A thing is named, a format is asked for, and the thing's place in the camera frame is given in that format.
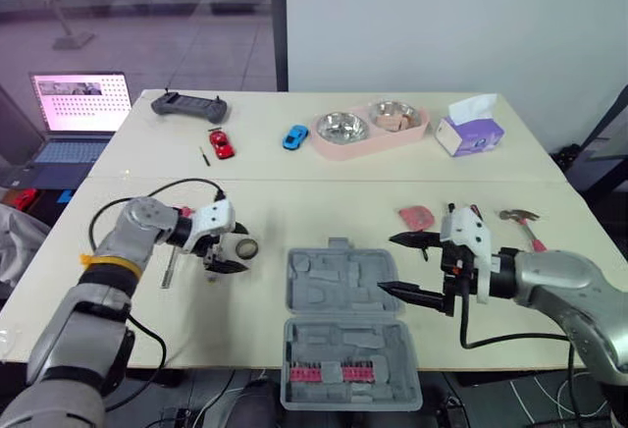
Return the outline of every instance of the laptop screen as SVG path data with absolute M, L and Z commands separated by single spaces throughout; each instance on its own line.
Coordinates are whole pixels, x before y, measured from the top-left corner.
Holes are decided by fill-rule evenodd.
M 115 132 L 131 109 L 122 73 L 31 74 L 50 133 Z

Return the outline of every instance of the power cord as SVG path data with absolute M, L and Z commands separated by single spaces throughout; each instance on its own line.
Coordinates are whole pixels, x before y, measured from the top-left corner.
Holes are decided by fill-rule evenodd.
M 160 423 L 164 422 L 164 421 L 184 421 L 187 420 L 189 418 L 189 413 L 185 414 L 184 416 L 169 416 L 167 418 L 160 418 L 159 420 L 155 420 L 155 421 L 151 421 L 150 423 L 148 423 L 146 426 L 144 426 L 144 428 L 152 428 L 153 426 L 157 426 Z
M 519 395 L 519 392 L 517 391 L 517 388 L 514 387 L 514 382 L 512 382 L 512 381 L 508 381 L 508 382 L 510 383 L 510 389 L 512 389 L 512 392 L 514 393 L 514 396 L 517 397 L 517 400 L 519 401 L 519 406 L 521 406 L 521 409 L 523 409 L 523 411 L 525 412 L 526 416 L 530 420 L 530 423 L 532 423 L 532 424 L 536 423 L 534 421 L 534 418 L 532 417 L 532 414 L 530 413 L 530 410 L 528 410 L 528 407 L 526 406 L 526 404 L 521 399 L 521 396 Z
M 445 379 L 445 382 L 449 386 L 449 389 L 451 390 L 451 392 L 453 394 L 453 397 L 455 398 L 455 401 L 457 402 L 458 406 L 462 407 L 462 413 L 464 413 L 464 419 L 467 422 L 467 426 L 470 428 L 471 427 L 471 422 L 469 421 L 469 414 L 467 413 L 467 407 L 464 406 L 464 403 L 462 402 L 462 399 L 458 395 L 458 392 L 455 390 L 453 385 L 449 382 L 449 379 L 447 378 L 446 374 L 444 372 L 442 372 L 441 374 L 443 374 L 443 379 Z
M 583 420 L 585 423 L 594 423 L 597 421 L 607 421 L 610 420 L 609 416 L 592 416 L 590 418 L 586 418 Z M 575 422 L 575 418 L 555 418 L 553 420 L 545 420 L 545 421 L 537 421 L 536 423 L 532 423 L 530 425 L 526 425 L 525 428 L 536 428 L 538 426 L 553 426 L 553 425 L 562 425 L 564 427 L 565 423 L 573 423 Z
M 203 407 L 198 412 L 198 415 L 196 415 L 196 418 L 194 419 L 194 423 L 192 423 L 192 428 L 196 428 L 198 426 L 198 421 L 205 414 L 205 412 L 207 412 L 207 410 L 209 410 L 212 406 L 214 406 L 216 402 L 220 399 L 220 397 L 222 397 L 225 394 L 225 392 L 227 391 L 227 388 L 229 387 L 230 383 L 234 379 L 235 374 L 236 374 L 236 371 L 233 370 L 232 375 L 229 376 L 229 380 L 227 381 L 227 384 L 225 384 L 223 389 L 216 396 L 214 396 L 206 404 L 203 405 Z
M 576 354 L 576 348 L 573 345 L 569 345 L 569 355 L 567 356 L 567 388 L 569 390 L 569 398 L 571 399 L 571 407 L 573 408 L 573 414 L 576 418 L 578 428 L 583 428 L 582 416 L 580 415 L 580 409 L 576 402 L 576 396 L 573 393 L 573 360 Z
M 465 349 L 474 349 L 479 347 L 485 347 L 486 345 L 492 345 L 494 343 L 528 338 L 559 340 L 562 342 L 569 341 L 569 339 L 564 335 L 555 335 L 553 333 L 515 333 L 512 335 L 503 335 L 501 337 L 487 338 L 479 342 L 468 343 L 467 330 L 469 328 L 469 280 L 466 278 L 461 278 L 460 287 L 460 293 L 462 295 L 462 315 L 460 317 L 460 344 Z
M 148 197 L 152 197 L 152 196 L 158 194 L 159 192 L 162 192 L 162 191 L 164 191 L 164 190 L 166 190 L 166 189 L 168 189 L 170 187 L 173 187 L 173 186 L 176 186 L 176 185 L 180 185 L 182 183 L 192 183 L 192 182 L 204 183 L 204 184 L 213 186 L 216 189 L 216 195 L 214 197 L 214 201 L 225 198 L 225 192 L 223 191 L 223 189 L 220 186 L 218 186 L 218 184 L 214 183 L 213 181 L 206 180 L 204 178 L 185 178 L 185 179 L 182 179 L 182 180 L 173 181 L 171 183 L 168 183 L 166 185 L 163 185 L 163 186 L 158 187 L 157 189 L 153 190 L 152 192 L 150 192 L 148 194 Z M 89 221 L 89 227 L 87 229 L 87 237 L 89 239 L 89 246 L 91 247 L 92 252 L 96 250 L 96 241 L 94 239 L 94 227 L 96 225 L 96 221 L 98 220 L 98 218 L 107 209 L 109 209 L 110 207 L 112 207 L 112 206 L 114 206 L 116 204 L 120 204 L 122 202 L 128 202 L 130 200 L 131 200 L 131 197 L 122 197 L 122 198 L 119 198 L 119 199 L 116 199 L 116 200 L 112 200 L 111 202 L 108 202 L 105 205 L 103 205 L 93 215 L 93 217 Z M 135 327 L 137 327 L 138 330 L 140 330 L 145 335 L 147 335 L 148 337 L 152 338 L 153 340 L 155 340 L 159 344 L 159 346 L 161 347 L 161 351 L 162 351 L 161 361 L 160 361 L 159 366 L 157 367 L 157 369 L 155 369 L 153 374 L 148 378 L 148 380 L 139 389 L 137 389 L 135 392 L 133 392 L 130 396 L 126 397 L 125 399 L 122 399 L 121 401 L 118 401 L 118 402 L 114 403 L 113 405 L 106 407 L 105 411 L 107 411 L 107 412 L 115 410 L 117 408 L 120 408 L 121 406 L 126 405 L 127 403 L 129 403 L 130 401 L 135 399 L 137 396 L 139 396 L 139 394 L 144 392 L 148 388 L 148 386 L 155 380 L 155 378 L 159 375 L 161 370 L 166 365 L 167 350 L 166 350 L 166 343 L 164 342 L 164 340 L 159 335 L 157 335 L 155 332 L 149 330 L 144 325 L 139 323 L 132 315 L 129 315 L 129 320 L 132 322 L 133 325 L 135 325 Z
M 220 200 L 220 199 L 224 199 L 225 196 L 225 192 L 223 191 L 223 189 L 218 186 L 216 183 L 214 183 L 211 180 L 206 180 L 204 178 L 185 178 L 182 180 L 177 180 L 174 181 L 172 183 L 168 183 L 166 185 L 163 185 L 161 187 L 158 187 L 157 189 L 153 190 L 152 192 L 150 192 L 148 195 L 148 197 L 153 197 L 154 195 L 157 195 L 159 192 L 162 192 L 170 187 L 176 186 L 176 185 L 180 185 L 182 183 L 204 183 L 206 185 L 210 185 L 216 188 L 216 196 L 214 197 L 214 201 L 216 200 Z M 98 211 L 94 214 L 94 216 L 91 218 L 91 220 L 89 221 L 89 227 L 87 229 L 87 237 L 89 238 L 89 246 L 91 247 L 92 251 L 96 250 L 96 241 L 94 239 L 94 227 L 96 225 L 96 221 L 100 218 L 100 216 L 110 207 L 116 205 L 116 204 L 120 204 L 122 202 L 128 202 L 132 199 L 132 197 L 121 197 L 120 199 L 116 199 L 116 200 L 112 200 L 111 202 L 106 203 L 105 205 L 103 205 L 100 209 L 98 209 Z
M 155 369 L 152 375 L 148 378 L 148 380 L 144 382 L 144 384 L 139 389 L 137 389 L 135 392 L 133 392 L 130 396 L 126 397 L 125 399 L 122 399 L 121 401 L 117 401 L 113 405 L 106 407 L 105 411 L 113 411 L 117 408 L 120 408 L 123 405 L 126 405 L 127 403 L 135 399 L 139 394 L 144 392 L 148 388 L 148 386 L 150 386 L 150 384 L 155 380 L 157 375 L 161 372 L 161 370 L 166 365 L 166 343 L 162 340 L 162 338 L 159 335 L 157 335 L 155 332 L 153 332 L 152 330 L 149 330 L 148 328 L 144 327 L 132 315 L 129 315 L 129 320 L 132 322 L 133 325 L 135 325 L 135 327 L 137 327 L 143 333 L 145 333 L 150 338 L 152 338 L 157 343 L 159 343 L 159 346 L 161 347 L 161 361 L 159 362 L 159 366 L 157 367 L 157 369 Z
M 574 375 L 574 380 L 575 380 L 576 378 L 580 377 L 580 376 L 586 376 L 586 375 L 589 375 L 589 374 L 590 374 L 589 372 L 579 372 L 579 373 L 577 373 L 577 374 L 575 374 L 575 375 Z M 539 389 L 541 389 L 541 392 L 543 392 L 543 393 L 545 394 L 545 396 L 546 396 L 548 399 L 550 399 L 551 401 L 553 401 L 553 403 L 556 405 L 556 408 L 558 409 L 558 416 L 562 416 L 562 411 L 564 411 L 564 412 L 566 412 L 566 413 L 569 413 L 570 415 L 573 415 L 573 414 L 574 414 L 574 412 L 573 412 L 571 409 L 567 408 L 566 406 L 564 406 L 564 405 L 560 402 L 560 400 L 561 400 L 561 395 L 562 395 L 562 391 L 563 391 L 564 387 L 565 387 L 565 386 L 566 386 L 566 384 L 567 384 L 567 379 L 565 379 L 565 381 L 564 381 L 564 382 L 560 385 L 560 387 L 558 388 L 558 394 L 557 394 L 557 396 L 556 396 L 556 399 L 555 399 L 554 397 L 552 397 L 552 396 L 550 395 L 550 393 L 548 393 L 548 391 L 547 391 L 547 390 L 546 390 L 546 388 L 543 386 L 543 384 L 541 384 L 541 381 L 537 378 L 537 376 L 534 376 L 534 378 L 533 378 L 533 379 L 534 379 L 534 382 L 536 382 L 536 383 L 537 383 L 537 386 L 539 386 Z M 598 414 L 599 414 L 599 413 L 600 413 L 600 412 L 604 409 L 604 407 L 605 407 L 605 406 L 607 406 L 607 405 L 608 405 L 608 402 L 607 402 L 607 401 L 603 401 L 603 402 L 600 404 L 600 406 L 599 406 L 596 410 L 592 411 L 591 413 L 582 413 L 582 415 L 581 415 L 581 416 L 582 416 L 583 418 L 591 418 L 591 417 L 593 417 L 593 416 L 596 416 L 596 415 L 598 415 Z

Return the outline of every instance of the white tissue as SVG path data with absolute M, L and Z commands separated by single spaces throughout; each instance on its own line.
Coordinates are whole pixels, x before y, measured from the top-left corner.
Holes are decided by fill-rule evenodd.
M 449 118 L 457 126 L 478 119 L 492 119 L 496 103 L 496 94 L 469 97 L 449 104 Z

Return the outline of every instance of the stainless steel bowl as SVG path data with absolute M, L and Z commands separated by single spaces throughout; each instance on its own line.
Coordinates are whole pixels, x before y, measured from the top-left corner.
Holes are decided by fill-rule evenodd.
M 373 124 L 389 132 L 403 131 L 421 125 L 421 117 L 419 116 L 417 110 L 412 106 L 398 101 L 380 101 L 371 104 L 369 106 L 369 117 L 371 118 L 371 122 L 373 122 Z M 395 128 L 394 123 L 378 122 L 381 118 L 393 119 L 394 117 L 406 119 L 407 125 L 403 127 L 399 123 L 399 126 Z
M 369 134 L 366 122 L 348 112 L 332 112 L 321 117 L 316 130 L 326 141 L 338 145 L 363 140 Z

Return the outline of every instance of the hammer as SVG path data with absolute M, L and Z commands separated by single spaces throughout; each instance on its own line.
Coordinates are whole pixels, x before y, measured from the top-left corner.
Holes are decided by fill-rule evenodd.
M 537 239 L 537 237 L 532 233 L 530 227 L 528 227 L 528 220 L 537 220 L 539 218 L 537 214 L 521 209 L 502 210 L 499 212 L 499 218 L 501 220 L 512 219 L 520 224 L 528 238 L 532 241 L 532 249 L 535 251 L 541 252 L 548 250 L 543 242 Z

